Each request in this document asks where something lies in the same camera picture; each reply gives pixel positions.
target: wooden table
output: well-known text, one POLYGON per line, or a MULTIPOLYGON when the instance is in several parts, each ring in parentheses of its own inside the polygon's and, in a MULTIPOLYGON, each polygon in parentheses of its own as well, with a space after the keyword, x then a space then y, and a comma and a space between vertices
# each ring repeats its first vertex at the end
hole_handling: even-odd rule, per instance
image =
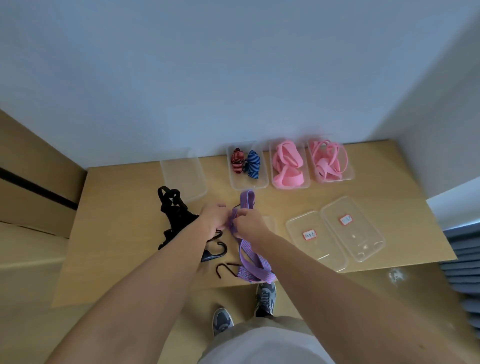
MULTIPOLYGON (((455 259, 455 254, 422 190, 414 181, 393 141, 347 145, 355 179, 318 184, 307 189, 283 191, 271 184, 256 190, 255 208, 273 217, 276 232, 290 239, 285 222, 348 195, 384 235, 386 247, 362 263, 348 256, 344 272, 399 267, 455 259)), ((225 156, 200 158, 208 183, 208 194, 190 202, 198 213, 208 200, 239 203, 239 192, 230 187, 225 156)), ((53 306, 97 300, 113 284, 156 252, 163 231, 170 228, 160 211, 157 188, 163 184, 159 162, 91 168, 88 171, 69 250, 60 274, 53 306)), ((247 284, 222 270, 220 262, 238 262, 238 245, 228 232, 225 257, 201 263, 194 289, 247 284)), ((212 253, 215 242, 209 243, 212 253)))

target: purple strap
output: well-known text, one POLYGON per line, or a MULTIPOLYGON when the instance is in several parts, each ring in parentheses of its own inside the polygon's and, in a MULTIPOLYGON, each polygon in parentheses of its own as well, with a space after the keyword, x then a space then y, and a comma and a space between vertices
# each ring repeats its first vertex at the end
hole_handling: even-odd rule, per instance
MULTIPOLYGON (((240 194, 240 207, 241 208, 253 208, 255 202, 255 193, 252 190, 243 191, 240 194)), ((237 209, 233 208, 232 217, 233 220, 237 216, 237 209)), ((237 232, 237 228, 230 222, 230 232, 232 235, 237 232)), ((236 238, 239 243, 240 260, 243 266, 239 267, 238 276, 243 280, 250 283, 252 282, 267 282, 272 283, 276 280, 275 274, 272 272, 270 264, 261 255, 258 255, 252 250, 252 246, 246 240, 236 238), (250 258, 251 262, 244 256, 242 250, 250 258)))

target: blue striped rope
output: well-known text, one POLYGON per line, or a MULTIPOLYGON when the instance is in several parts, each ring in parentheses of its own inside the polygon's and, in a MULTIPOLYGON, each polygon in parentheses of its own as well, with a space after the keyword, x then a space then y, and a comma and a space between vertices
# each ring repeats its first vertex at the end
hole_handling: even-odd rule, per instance
POLYGON ((249 177, 258 179, 258 173, 260 172, 260 157, 254 150, 248 152, 246 169, 249 177))

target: shoe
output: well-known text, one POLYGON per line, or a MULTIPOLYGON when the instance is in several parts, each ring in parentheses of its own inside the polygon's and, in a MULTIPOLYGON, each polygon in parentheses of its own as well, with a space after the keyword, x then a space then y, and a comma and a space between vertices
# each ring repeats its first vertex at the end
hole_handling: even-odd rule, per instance
POLYGON ((212 320, 213 336, 217 336, 220 332, 224 332, 232 326, 232 316, 230 316, 225 308, 222 307, 215 311, 212 320))
POLYGON ((266 315, 273 315, 273 308, 276 300, 275 283, 261 283, 257 287, 257 306, 254 317, 265 317, 266 315))

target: label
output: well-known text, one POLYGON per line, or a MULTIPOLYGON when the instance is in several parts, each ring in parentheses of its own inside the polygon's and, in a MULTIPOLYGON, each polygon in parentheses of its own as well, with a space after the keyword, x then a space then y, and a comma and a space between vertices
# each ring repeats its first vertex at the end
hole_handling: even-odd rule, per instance
POLYGON ((353 221, 352 216, 350 215, 345 215, 344 217, 340 218, 340 222, 342 223, 343 226, 348 225, 353 221))
POLYGON ((308 231, 303 233, 303 238, 305 240, 310 240, 310 239, 313 239, 313 238, 316 238, 316 237, 317 237, 317 233, 315 232, 314 229, 308 230, 308 231))

